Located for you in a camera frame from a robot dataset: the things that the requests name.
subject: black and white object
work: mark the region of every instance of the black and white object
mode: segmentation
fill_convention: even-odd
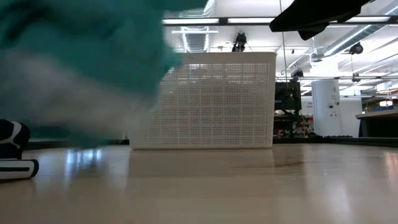
[[[39,171],[35,159],[23,160],[29,128],[17,121],[0,119],[0,180],[29,179]]]
[[[39,162],[35,159],[0,159],[0,180],[29,179],[39,171]]]

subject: ceiling pipe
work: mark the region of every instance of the ceiling pipe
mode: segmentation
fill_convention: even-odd
[[[357,96],[340,95],[340,98],[390,98],[397,96],[398,95],[357,95]],[[312,98],[312,96],[302,96],[301,98],[309,99]]]
[[[285,82],[286,78],[283,79],[278,79],[277,81],[280,82]],[[287,80],[352,80],[353,77],[352,76],[343,76],[343,77],[326,77],[326,76],[320,76],[320,77],[287,77]],[[389,73],[387,74],[383,74],[383,75],[369,75],[369,76],[358,76],[355,77],[355,79],[358,80],[398,80],[398,75],[389,75]]]
[[[390,59],[388,62],[384,62],[382,64],[380,64],[379,62],[376,62],[375,64],[372,64],[372,66],[370,66],[370,67],[359,68],[359,69],[355,70],[354,72],[358,72],[360,75],[366,75],[366,74],[372,73],[374,71],[380,71],[383,68],[391,67],[391,66],[396,65],[398,63],[397,62],[397,57],[396,57],[397,55],[398,54],[394,54],[394,55],[392,55],[392,56],[390,56],[388,58],[385,58],[385,59],[379,61],[379,62],[383,62],[385,60],[389,60]]]
[[[392,2],[390,5],[381,10],[378,14],[385,14],[390,16],[398,15],[398,1]],[[318,55],[318,58],[324,58],[336,55],[341,51],[351,47],[352,45],[360,42],[361,40],[369,37],[370,35],[374,34],[375,32],[379,31],[385,26],[387,25],[359,26],[353,29],[348,34],[346,34],[344,37],[337,40],[336,42],[330,44],[329,46],[322,49],[318,48],[318,51],[321,51],[322,54],[316,54],[316,55]],[[307,60],[308,58],[301,57],[298,60],[296,60],[294,64],[297,64],[299,68],[303,68]]]
[[[180,13],[181,18],[211,17],[215,10],[215,0],[208,0],[205,8],[187,10]],[[184,49],[188,53],[203,53],[210,50],[211,34],[208,26],[181,27],[181,38]]]
[[[398,72],[398,71],[389,72],[389,73],[387,73],[387,74],[381,75],[379,78],[380,78],[380,79],[389,78],[390,75],[393,75],[393,74],[395,74],[395,73],[397,73],[397,72]],[[374,81],[373,79],[369,79],[369,80],[365,80],[365,81],[363,81],[363,82],[354,83],[354,84],[352,84],[351,86],[346,86],[346,88],[343,88],[343,89],[341,89],[341,90],[346,90],[346,89],[348,89],[348,88],[352,88],[352,87],[356,87],[356,86],[359,86],[359,85],[367,84],[367,83],[373,82],[373,81]]]

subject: ceiling duct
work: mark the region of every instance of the ceiling duct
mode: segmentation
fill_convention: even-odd
[[[385,15],[388,16],[395,16],[398,15],[398,6],[395,3],[395,7],[393,9],[390,8]],[[383,27],[387,25],[379,24],[379,25],[367,25],[367,26],[360,26],[358,28],[353,29],[348,35],[344,36],[337,42],[329,45],[323,52],[324,57],[329,57],[335,55],[354,44],[357,44],[361,40],[369,37],[370,35],[374,34],[375,32],[381,30]]]
[[[211,17],[215,10],[215,0],[208,0],[204,9],[187,10],[180,13],[181,18],[193,17]],[[180,30],[184,49],[188,53],[203,53],[210,49],[211,35],[210,27],[196,26],[196,27],[181,27]]]
[[[398,15],[398,1],[394,1],[378,14],[385,14],[389,16]],[[352,45],[357,44],[358,42],[369,37],[370,35],[374,34],[385,26],[387,25],[359,26],[346,34],[344,37],[337,40],[336,42],[323,48],[323,50],[318,50],[318,53],[314,53],[312,49],[309,49],[306,54],[312,54],[312,58],[310,57],[311,62],[321,61],[322,58],[338,54],[341,51],[351,47]],[[303,55],[302,57],[298,58],[293,64],[291,64],[288,69],[292,68],[294,64],[298,65],[298,68],[303,68],[303,64],[305,64],[307,61],[308,57],[304,57]]]

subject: black object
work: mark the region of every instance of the black object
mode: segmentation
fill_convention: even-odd
[[[304,73],[301,69],[298,69],[296,71],[293,71],[291,76],[293,80],[297,82],[299,80],[299,77],[304,77]]]
[[[29,138],[30,130],[26,125],[0,119],[0,159],[22,159]]]
[[[274,115],[274,139],[305,138],[309,129],[309,125],[305,120],[305,116],[296,114]]]
[[[303,40],[319,34],[331,21],[346,22],[374,0],[295,0],[270,24],[273,32],[298,31]]]
[[[361,118],[359,136],[366,138],[397,138],[397,117],[368,117]]]
[[[359,79],[358,77],[359,77],[359,73],[358,73],[358,72],[353,73],[353,79],[351,79],[351,81],[353,81],[353,82],[360,82],[361,79]]]
[[[349,48],[349,53],[351,55],[361,54],[362,52],[363,52],[363,46],[361,45],[360,42],[358,42],[357,44],[354,44],[352,47]]]
[[[128,139],[115,139],[110,140],[108,145],[129,145],[129,142],[130,141]],[[315,133],[310,133],[308,138],[274,138],[273,144],[349,144],[357,146],[379,146],[398,148],[398,138],[323,138],[322,136],[318,136]],[[50,149],[58,148],[60,146],[72,147],[73,143],[68,141],[30,142],[28,144],[27,150]]]
[[[39,162],[35,159],[0,160],[0,183],[35,177],[39,168]]]
[[[299,82],[275,83],[275,110],[300,111],[301,90]]]
[[[246,48],[244,45],[246,42],[246,35],[244,35],[242,32],[238,33],[238,36],[234,42],[234,46],[232,47],[232,52],[244,52],[244,49]]]
[[[310,132],[309,134],[308,134],[308,137],[309,138],[323,138],[322,136],[320,136],[320,135],[318,135],[317,133],[315,133],[315,132]]]
[[[15,42],[23,32],[34,22],[47,16],[48,10],[42,6],[36,6],[34,1],[20,0],[10,3],[0,11],[0,23],[8,16],[20,13],[24,16],[18,18],[15,23],[5,29],[2,43]]]
[[[325,136],[325,138],[352,138],[352,136]]]

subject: wall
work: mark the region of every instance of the wall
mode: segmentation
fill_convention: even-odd
[[[302,98],[302,114],[313,115],[313,103],[311,98]],[[359,120],[355,115],[362,113],[362,101],[360,98],[340,99],[341,119],[343,135],[358,137]]]
[[[358,137],[359,120],[355,115],[362,113],[362,101],[360,98],[342,98],[340,100],[341,119],[343,123],[343,135]]]

